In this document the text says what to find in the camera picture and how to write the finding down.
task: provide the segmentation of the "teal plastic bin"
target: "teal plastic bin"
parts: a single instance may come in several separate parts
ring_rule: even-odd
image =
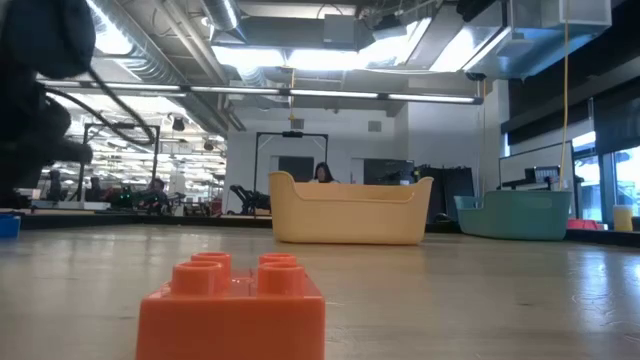
[[[458,221],[469,235],[513,240],[562,240],[571,192],[490,191],[481,198],[456,196]]]

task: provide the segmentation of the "fluorescent light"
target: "fluorescent light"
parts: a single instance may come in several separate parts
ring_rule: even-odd
[[[444,48],[429,71],[455,72],[460,70],[474,54],[473,33],[463,27],[458,35]]]
[[[180,86],[176,85],[153,85],[153,84],[131,84],[131,83],[107,83],[113,90],[140,90],[140,91],[180,91]]]
[[[476,99],[472,97],[412,95],[412,94],[389,94],[389,100],[440,102],[440,103],[452,103],[452,104],[472,104],[476,101]]]
[[[78,81],[44,80],[42,82],[45,85],[50,87],[79,87],[80,86],[80,83]]]
[[[424,18],[420,20],[420,22],[417,24],[417,26],[415,26],[415,29],[413,31],[409,30],[409,26],[412,26],[416,22],[407,25],[407,33],[411,35],[409,35],[409,40],[407,41],[407,44],[404,46],[404,49],[402,49],[400,54],[398,54],[398,56],[396,57],[395,65],[406,64],[407,61],[409,61],[409,57],[415,50],[416,46],[418,46],[418,43],[420,42],[420,40],[422,40],[424,33],[427,32],[429,25],[431,25],[431,20],[432,20],[431,18]]]
[[[195,92],[212,92],[222,94],[251,94],[251,95],[278,95],[278,89],[266,88],[244,88],[244,87],[215,87],[215,86],[192,86]]]
[[[477,53],[469,62],[462,68],[464,71],[469,71],[480,60],[484,59],[491,50],[493,50],[500,42],[511,33],[511,26],[504,28],[498,36],[496,36],[487,46],[485,46],[479,53]]]
[[[377,40],[373,44],[360,50],[358,55],[364,65],[371,63],[383,63],[387,61],[395,62],[396,54],[402,52],[402,49],[406,44],[406,35],[388,37],[382,40]]]
[[[364,68],[355,51],[338,50],[294,50],[287,65],[299,70],[353,70]]]
[[[117,146],[117,147],[122,147],[122,148],[126,148],[127,145],[129,145],[128,142],[118,139],[118,138],[109,138],[107,139],[107,144],[111,144],[113,146]]]
[[[303,90],[291,89],[292,96],[323,96],[323,97],[347,97],[357,99],[376,99],[377,93],[351,92],[351,91],[325,91],[325,90]]]
[[[186,93],[160,93],[154,91],[141,91],[140,96],[161,96],[161,97],[187,97]]]
[[[218,61],[236,68],[284,66],[284,56],[278,49],[231,48],[212,46]]]
[[[187,140],[185,139],[160,139],[160,142],[165,142],[165,143],[187,143]]]
[[[88,0],[87,4],[93,11],[93,15],[100,18],[100,24],[96,29],[96,48],[105,54],[111,55],[127,55],[133,50],[133,45],[127,38],[116,28],[111,20],[102,12],[92,0]]]

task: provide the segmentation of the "person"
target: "person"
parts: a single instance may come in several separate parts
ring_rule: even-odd
[[[316,165],[316,172],[313,176],[313,180],[310,182],[321,183],[321,184],[329,184],[329,183],[337,183],[336,179],[331,175],[331,170],[329,170],[329,165],[325,162],[318,163]]]

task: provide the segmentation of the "yellow plastic bin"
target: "yellow plastic bin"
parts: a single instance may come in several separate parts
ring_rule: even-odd
[[[269,175],[278,241],[415,245],[422,241],[433,178],[414,185],[296,183]]]

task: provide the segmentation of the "yellow cable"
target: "yellow cable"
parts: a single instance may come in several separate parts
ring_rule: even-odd
[[[487,111],[485,108],[485,101],[487,100],[487,79],[482,80],[482,153],[480,154],[481,159],[486,159],[487,152]],[[480,196],[484,195],[484,189],[486,188],[487,179],[482,177],[482,192]]]
[[[560,160],[560,179],[558,190],[562,190],[564,179],[564,161],[567,142],[567,126],[569,123],[569,9],[571,0],[565,0],[564,14],[564,126],[562,128],[562,158]]]

